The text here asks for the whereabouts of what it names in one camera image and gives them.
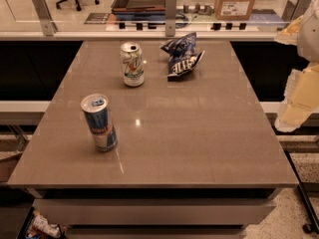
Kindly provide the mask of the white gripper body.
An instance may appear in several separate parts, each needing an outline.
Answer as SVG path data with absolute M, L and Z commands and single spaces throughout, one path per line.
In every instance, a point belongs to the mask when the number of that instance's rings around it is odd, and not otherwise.
M 319 62 L 319 0 L 313 0 L 300 23 L 297 50 L 311 63 Z

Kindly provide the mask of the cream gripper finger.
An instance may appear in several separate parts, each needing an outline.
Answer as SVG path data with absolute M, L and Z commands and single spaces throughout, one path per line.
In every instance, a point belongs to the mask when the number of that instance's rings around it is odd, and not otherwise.
M 303 71 L 293 69 L 289 75 L 280 103 L 275 127 L 282 132 L 291 132 L 319 108 L 319 65 L 311 63 Z
M 297 45 L 297 37 L 303 16 L 298 17 L 291 22 L 285 29 L 280 31 L 274 40 L 284 45 Z

